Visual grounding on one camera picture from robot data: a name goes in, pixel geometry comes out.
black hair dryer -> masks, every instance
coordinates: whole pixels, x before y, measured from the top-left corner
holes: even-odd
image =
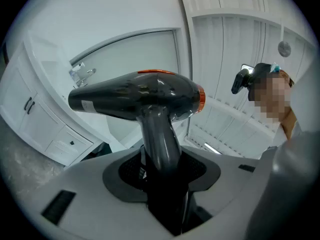
[[[160,69],[142,70],[71,91],[75,111],[138,121],[146,153],[149,210],[165,224],[179,222],[185,210],[188,183],[181,177],[181,148],[172,127],[200,112],[204,89],[188,78]]]

cabinet door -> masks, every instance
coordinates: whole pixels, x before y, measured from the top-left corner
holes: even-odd
[[[30,146],[44,153],[64,125],[37,95],[22,120],[19,133]]]
[[[0,114],[15,132],[36,94],[19,61],[9,64],[0,82]]]
[[[91,141],[65,125],[44,154],[60,164],[69,166],[92,145],[93,143]]]

person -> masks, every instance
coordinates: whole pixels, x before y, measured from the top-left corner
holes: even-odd
[[[261,74],[255,77],[249,88],[248,99],[254,101],[255,107],[260,107],[260,112],[273,122],[279,122],[270,147],[278,147],[286,140],[302,133],[296,115],[290,107],[290,93],[294,81],[279,66],[274,70],[270,64],[259,63],[255,69],[262,69]]]

ceiling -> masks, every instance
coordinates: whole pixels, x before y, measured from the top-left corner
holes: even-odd
[[[276,62],[293,81],[307,70],[317,41],[291,0],[182,0],[190,32],[192,80],[206,93],[202,112],[190,118],[186,141],[209,151],[260,158],[279,127],[261,118],[248,91],[231,93],[242,64]],[[291,55],[280,56],[282,38]]]

